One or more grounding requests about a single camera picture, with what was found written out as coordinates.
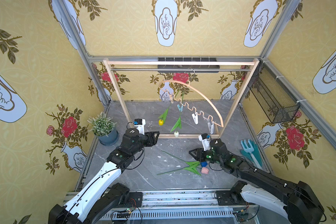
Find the pink artificial tulip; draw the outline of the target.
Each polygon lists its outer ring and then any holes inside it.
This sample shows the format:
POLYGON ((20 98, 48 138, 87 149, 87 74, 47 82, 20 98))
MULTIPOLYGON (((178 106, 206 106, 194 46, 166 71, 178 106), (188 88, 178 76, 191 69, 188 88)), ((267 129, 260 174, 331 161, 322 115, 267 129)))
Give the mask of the pink artificial tulip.
POLYGON ((200 167, 185 167, 185 168, 181 168, 181 169, 176 169, 176 170, 172 170, 172 171, 167 171, 167 172, 163 172, 163 173, 158 173, 157 175, 163 175, 163 174, 170 174, 170 173, 174 173, 177 171, 181 171, 181 170, 185 170, 185 171, 189 171, 193 174, 199 175, 201 176, 202 174, 208 174, 209 173, 209 169, 208 168, 200 168, 200 167))

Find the blue artificial tulip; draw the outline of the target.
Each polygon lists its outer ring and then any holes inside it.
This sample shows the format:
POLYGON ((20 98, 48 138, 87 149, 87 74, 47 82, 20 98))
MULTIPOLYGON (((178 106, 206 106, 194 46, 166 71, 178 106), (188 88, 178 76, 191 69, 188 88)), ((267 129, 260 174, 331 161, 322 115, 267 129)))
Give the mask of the blue artificial tulip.
POLYGON ((178 157, 176 157, 176 156, 174 156, 174 155, 172 155, 172 154, 170 154, 170 153, 168 153, 166 151, 162 150, 162 152, 165 153, 165 154, 167 154, 167 155, 169 155, 169 156, 171 156, 171 157, 173 157, 173 158, 175 158, 175 159, 177 159, 177 160, 180 160, 180 161, 188 164, 188 168, 196 168, 196 167, 198 167, 198 166, 201 165, 201 162, 199 162, 199 161, 185 161, 185 160, 180 159, 180 158, 178 158, 178 157))

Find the wooden arched clip hanger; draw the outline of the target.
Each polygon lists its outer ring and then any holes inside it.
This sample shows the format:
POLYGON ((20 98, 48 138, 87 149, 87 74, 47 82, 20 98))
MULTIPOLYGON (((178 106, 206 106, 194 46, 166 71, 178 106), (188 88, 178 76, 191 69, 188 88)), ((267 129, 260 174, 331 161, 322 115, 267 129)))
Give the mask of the wooden arched clip hanger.
POLYGON ((202 120, 206 121, 208 124, 209 133, 214 134, 214 133, 217 133, 219 127, 225 128, 226 124, 225 124, 222 114, 220 113, 218 108, 214 105, 213 101, 210 100, 206 95, 204 95, 197 88, 192 86, 192 84, 195 84, 198 81, 199 81, 199 78, 194 69, 191 69, 190 72, 183 72, 183 73, 159 72, 156 75, 150 76, 150 83, 157 86, 157 92, 159 94, 160 101, 170 103, 169 97, 174 94, 175 101, 173 105, 177 106, 177 104, 180 101, 182 101, 181 97, 184 96, 183 103, 182 103, 182 106, 183 106, 182 115, 184 111, 186 110, 190 111, 192 113, 193 123, 196 125, 199 123, 199 119, 202 118, 202 120), (196 105, 194 105, 193 103, 194 101, 206 102, 215 112, 216 117, 214 117, 213 114, 211 113, 207 113, 204 110, 199 109, 196 105))

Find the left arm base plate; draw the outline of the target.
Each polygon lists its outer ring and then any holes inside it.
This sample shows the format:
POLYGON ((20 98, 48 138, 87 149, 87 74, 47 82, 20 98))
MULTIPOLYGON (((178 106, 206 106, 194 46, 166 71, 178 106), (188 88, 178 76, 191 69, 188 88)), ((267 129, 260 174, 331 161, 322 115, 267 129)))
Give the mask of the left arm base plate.
POLYGON ((142 202, 143 202, 143 193, 142 192, 138 192, 138 191, 131 191, 128 194, 128 201, 127 203, 131 206, 135 206, 138 208, 142 207, 142 202))

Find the white artificial tulip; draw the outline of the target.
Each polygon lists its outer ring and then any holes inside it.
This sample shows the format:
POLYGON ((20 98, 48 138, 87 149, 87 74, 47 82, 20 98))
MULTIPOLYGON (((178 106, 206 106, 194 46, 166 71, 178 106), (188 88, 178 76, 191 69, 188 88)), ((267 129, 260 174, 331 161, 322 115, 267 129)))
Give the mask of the white artificial tulip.
POLYGON ((178 107, 178 110, 179 110, 179 118, 177 119, 176 123, 174 124, 174 126, 172 127, 171 129, 171 132, 174 133, 174 137, 175 138, 178 138, 179 137, 179 132, 178 132, 178 128, 181 129, 182 128, 182 112, 183 112, 183 106, 182 106, 182 103, 183 103, 183 99, 184 99, 184 96, 181 97, 181 100, 178 104, 177 104, 177 107, 178 107))

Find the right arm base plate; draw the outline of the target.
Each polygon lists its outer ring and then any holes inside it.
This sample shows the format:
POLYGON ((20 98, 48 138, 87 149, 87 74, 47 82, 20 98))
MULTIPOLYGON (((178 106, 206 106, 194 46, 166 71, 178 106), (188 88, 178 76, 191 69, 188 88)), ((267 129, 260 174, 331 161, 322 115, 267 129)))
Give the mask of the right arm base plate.
POLYGON ((217 199, 219 206, 239 205, 241 203, 238 194, 231 190, 218 190, 214 197, 217 199))

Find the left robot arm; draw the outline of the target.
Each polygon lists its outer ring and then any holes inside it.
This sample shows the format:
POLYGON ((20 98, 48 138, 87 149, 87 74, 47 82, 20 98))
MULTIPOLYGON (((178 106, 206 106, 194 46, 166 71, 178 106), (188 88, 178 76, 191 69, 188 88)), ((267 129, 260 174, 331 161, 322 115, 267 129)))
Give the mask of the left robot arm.
POLYGON ((135 154, 157 144, 159 135, 159 131, 141 134, 136 128, 127 129, 121 144, 87 185, 64 206, 57 204, 51 209, 48 223, 95 224, 111 209, 127 204, 130 189, 113 182, 129 169, 135 154))

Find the yellow artificial tulip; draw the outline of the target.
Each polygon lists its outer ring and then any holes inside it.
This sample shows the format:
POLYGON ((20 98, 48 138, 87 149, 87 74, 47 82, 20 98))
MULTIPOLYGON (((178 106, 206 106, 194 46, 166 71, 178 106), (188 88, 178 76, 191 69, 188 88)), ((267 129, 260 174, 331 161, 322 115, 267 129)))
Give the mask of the yellow artificial tulip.
POLYGON ((174 103, 174 101, 175 101, 174 98, 175 98, 175 95, 174 95, 174 94, 171 95, 171 96, 169 97, 169 100, 170 100, 169 106, 168 106, 167 109, 164 111, 164 113, 161 114, 161 115, 159 116, 158 124, 159 124, 160 126, 163 126, 164 123, 166 122, 166 119, 167 119, 167 115, 168 115, 170 106, 173 105, 173 103, 174 103))

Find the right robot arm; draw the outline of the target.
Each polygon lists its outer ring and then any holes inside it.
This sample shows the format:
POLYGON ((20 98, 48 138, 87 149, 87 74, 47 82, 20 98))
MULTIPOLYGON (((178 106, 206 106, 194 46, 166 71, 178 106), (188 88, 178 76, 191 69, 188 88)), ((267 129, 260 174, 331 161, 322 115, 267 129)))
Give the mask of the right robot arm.
POLYGON ((280 214, 291 224, 319 224, 327 219, 322 204, 308 184, 293 183, 253 166, 245 158, 228 151, 220 139, 211 140, 208 150, 196 148, 189 154, 196 161, 216 163, 224 172, 240 178, 231 189, 238 200, 280 214))

